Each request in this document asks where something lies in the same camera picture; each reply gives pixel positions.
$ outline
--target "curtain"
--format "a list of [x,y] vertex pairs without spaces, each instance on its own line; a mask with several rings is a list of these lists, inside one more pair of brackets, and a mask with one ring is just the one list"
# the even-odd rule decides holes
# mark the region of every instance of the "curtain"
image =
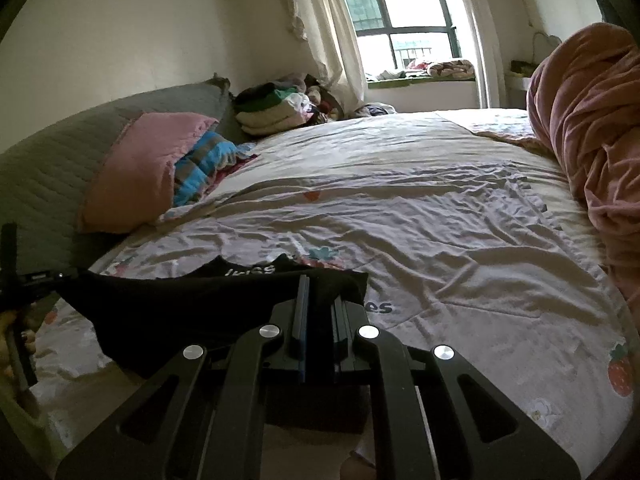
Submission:
[[318,80],[345,112],[364,102],[366,80],[356,31],[345,0],[293,0],[296,34],[306,39],[318,66]]
[[462,0],[476,51],[476,83],[481,108],[506,105],[500,43],[488,0]]

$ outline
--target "silver screw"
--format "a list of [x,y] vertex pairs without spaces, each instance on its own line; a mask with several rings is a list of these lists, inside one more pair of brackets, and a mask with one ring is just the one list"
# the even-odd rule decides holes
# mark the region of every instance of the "silver screw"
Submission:
[[265,325],[260,329],[260,335],[265,339],[276,337],[280,333],[280,329],[275,325]]
[[436,346],[436,348],[433,349],[433,353],[438,359],[442,359],[443,361],[448,361],[456,354],[453,348],[447,345]]
[[373,325],[363,325],[358,329],[358,334],[364,339],[375,339],[380,335],[380,330]]
[[204,350],[199,345],[189,345],[182,351],[182,355],[187,359],[197,359],[202,354],[204,354]]

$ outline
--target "strawberry print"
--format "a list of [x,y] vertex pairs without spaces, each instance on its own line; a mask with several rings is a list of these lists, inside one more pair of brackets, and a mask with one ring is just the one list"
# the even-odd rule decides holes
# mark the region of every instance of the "strawberry print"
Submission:
[[107,276],[122,277],[124,273],[129,269],[129,263],[133,260],[133,256],[126,258],[122,261],[111,262],[109,267],[104,271]]
[[54,306],[51,310],[49,310],[49,312],[47,312],[47,315],[44,317],[44,324],[50,325],[57,318],[58,318],[58,308]]
[[319,269],[338,269],[344,270],[344,264],[339,260],[332,260],[330,262],[324,262],[322,260],[314,260],[307,256],[299,256],[296,261],[302,265],[308,265],[309,267],[317,267]]
[[319,191],[307,191],[305,193],[303,193],[305,198],[307,200],[309,200],[309,202],[315,202],[316,200],[318,200],[320,198],[320,192]]
[[609,382],[613,390],[621,397],[628,397],[634,392],[633,369],[629,360],[626,345],[617,344],[609,353]]

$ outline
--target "pink blanket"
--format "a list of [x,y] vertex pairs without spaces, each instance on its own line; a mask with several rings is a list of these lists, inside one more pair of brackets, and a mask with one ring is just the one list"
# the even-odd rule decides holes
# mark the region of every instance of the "pink blanket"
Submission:
[[527,104],[640,328],[640,50],[631,34],[606,23],[574,34],[536,70]]
[[170,209],[175,163],[217,122],[188,112],[153,112],[128,124],[89,186],[78,230],[129,233]]

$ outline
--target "window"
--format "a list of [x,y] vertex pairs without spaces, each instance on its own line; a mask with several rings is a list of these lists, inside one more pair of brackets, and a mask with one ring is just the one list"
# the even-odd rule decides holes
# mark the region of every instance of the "window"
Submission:
[[346,0],[366,73],[460,57],[446,0]]

